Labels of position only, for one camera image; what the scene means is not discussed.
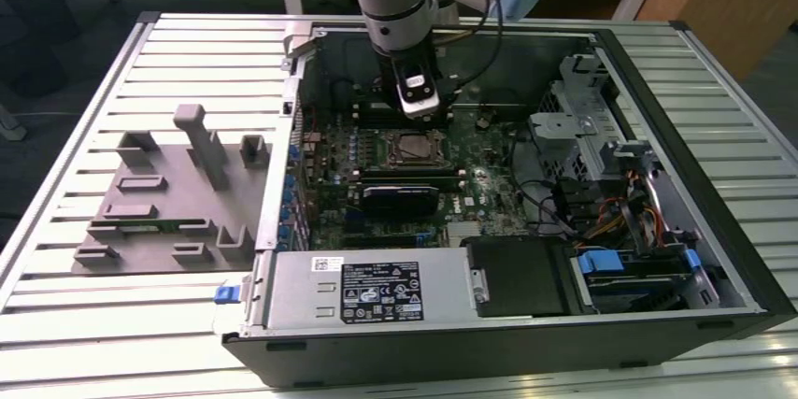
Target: red wire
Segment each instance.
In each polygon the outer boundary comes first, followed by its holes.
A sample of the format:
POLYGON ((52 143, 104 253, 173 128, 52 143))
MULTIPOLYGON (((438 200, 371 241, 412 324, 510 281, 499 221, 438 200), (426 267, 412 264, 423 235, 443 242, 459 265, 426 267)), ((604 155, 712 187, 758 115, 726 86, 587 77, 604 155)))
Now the red wire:
POLYGON ((315 107, 311 107, 311 132, 315 133, 315 107))
POLYGON ((624 198, 619 197, 619 196, 614 196, 612 198, 607 198, 606 200, 603 200, 603 203, 600 204, 600 207, 598 208, 598 219, 596 219, 596 224, 600 223, 600 218, 603 217, 603 213, 607 209, 607 206, 610 205, 611 201, 620 201, 624 198))

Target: floor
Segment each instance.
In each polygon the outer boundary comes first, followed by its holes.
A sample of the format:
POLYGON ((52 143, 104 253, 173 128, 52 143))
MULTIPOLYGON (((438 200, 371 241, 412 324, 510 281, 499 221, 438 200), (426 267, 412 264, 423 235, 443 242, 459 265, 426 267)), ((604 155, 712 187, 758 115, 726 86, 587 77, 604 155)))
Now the floor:
MULTIPOLYGON (((0 138, 0 249, 25 212, 72 127, 141 11, 284 13, 281 0, 67 0, 83 33, 53 48, 68 85, 35 100, 19 98, 0 84, 0 102, 28 128, 23 142, 0 138)), ((355 14, 352 0, 304 0, 309 14, 355 14)), ((0 17, 9 9, 0 1, 0 17)), ((798 34, 787 33, 743 83, 751 97, 798 146, 798 34)))

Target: warning label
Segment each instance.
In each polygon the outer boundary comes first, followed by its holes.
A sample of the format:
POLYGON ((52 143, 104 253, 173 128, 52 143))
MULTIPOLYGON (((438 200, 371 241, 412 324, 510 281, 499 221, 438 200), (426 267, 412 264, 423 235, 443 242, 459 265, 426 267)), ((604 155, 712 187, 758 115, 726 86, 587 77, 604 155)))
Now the warning label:
POLYGON ((344 264, 340 320, 347 324, 424 319, 418 262, 344 264))

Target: metal bracket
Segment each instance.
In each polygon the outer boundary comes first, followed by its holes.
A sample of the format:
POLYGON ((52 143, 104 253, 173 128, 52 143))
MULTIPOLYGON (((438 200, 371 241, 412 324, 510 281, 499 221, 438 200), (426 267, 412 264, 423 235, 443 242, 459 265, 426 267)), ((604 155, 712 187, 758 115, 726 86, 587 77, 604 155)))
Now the metal bracket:
POLYGON ((289 21, 285 25, 283 48, 285 57, 293 59, 313 49, 313 23, 309 21, 289 21))
POLYGON ((530 116, 535 135, 543 139, 576 139, 594 135, 596 128, 587 118, 564 112, 539 112, 530 116))

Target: slotted metal surface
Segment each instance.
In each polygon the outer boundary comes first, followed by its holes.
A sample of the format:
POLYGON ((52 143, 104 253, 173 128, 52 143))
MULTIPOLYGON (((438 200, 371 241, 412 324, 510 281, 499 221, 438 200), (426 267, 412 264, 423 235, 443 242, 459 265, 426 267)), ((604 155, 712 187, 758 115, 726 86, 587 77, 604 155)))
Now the slotted metal surface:
MULTIPOLYGON (((161 15, 156 24, 137 26, 83 131, 79 124, 77 146, 69 150, 67 144, 67 156, 28 212, 31 232, 11 241, 23 250, 0 290, 3 397, 798 395, 798 376, 789 372, 798 365, 798 321, 746 340, 712 343, 648 368, 271 392, 219 343, 217 334, 235 329, 241 311, 215 306, 211 297, 225 279, 244 273, 73 277, 72 253, 113 177, 119 157, 112 149, 123 130, 155 130, 159 143, 187 143, 171 113, 189 101, 204 105, 207 127, 219 131, 221 142, 255 133, 269 141, 275 135, 280 77, 287 76, 279 71, 285 22, 272 16, 161 15)), ((750 100, 730 89, 718 68, 707 66, 711 61, 664 23, 530 23, 614 29, 750 240, 798 300, 798 167, 750 100)), ((642 136, 622 99, 620 105, 642 136)), ((13 250, 7 248, 0 262, 13 262, 13 250)), ((535 356, 544 354, 531 352, 535 356)))

